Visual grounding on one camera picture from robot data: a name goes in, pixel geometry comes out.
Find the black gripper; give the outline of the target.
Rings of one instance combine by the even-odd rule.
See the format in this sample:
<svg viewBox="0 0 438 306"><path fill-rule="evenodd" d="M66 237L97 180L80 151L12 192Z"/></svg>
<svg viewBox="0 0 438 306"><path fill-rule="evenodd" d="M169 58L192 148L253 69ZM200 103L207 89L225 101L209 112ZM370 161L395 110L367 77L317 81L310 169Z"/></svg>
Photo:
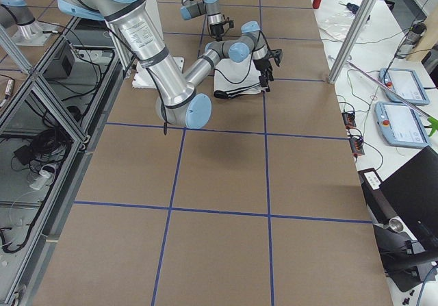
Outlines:
<svg viewBox="0 0 438 306"><path fill-rule="evenodd" d="M209 24L209 35L212 38L221 38L224 33L224 28L222 23Z"/></svg>
<svg viewBox="0 0 438 306"><path fill-rule="evenodd" d="M271 75L273 72L272 65L269 58L261 58L255 60L255 68L260 72L259 83L260 87L264 92L270 91L270 77L266 75Z"/></svg>

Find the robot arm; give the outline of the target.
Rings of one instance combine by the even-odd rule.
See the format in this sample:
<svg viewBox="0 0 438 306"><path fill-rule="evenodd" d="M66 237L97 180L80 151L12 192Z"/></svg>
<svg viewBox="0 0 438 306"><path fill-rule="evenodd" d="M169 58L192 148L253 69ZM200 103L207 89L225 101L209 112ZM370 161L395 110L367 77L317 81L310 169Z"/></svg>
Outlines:
<svg viewBox="0 0 438 306"><path fill-rule="evenodd" d="M274 79L271 63L280 64L283 56L280 49L270 48L258 22L249 21L241 27L237 40L209 43L204 54L182 73L146 11L146 0L57 0L57 4L65 14L119 28L128 50L136 55L157 88L155 109L165 125L200 129L207 124L211 101L196 87L221 60L243 62L251 58L260 72L261 87L268 89Z"/></svg>
<svg viewBox="0 0 438 306"><path fill-rule="evenodd" d="M206 16L209 35L216 41L222 40L227 22L219 0L181 0L180 14L185 21Z"/></svg>

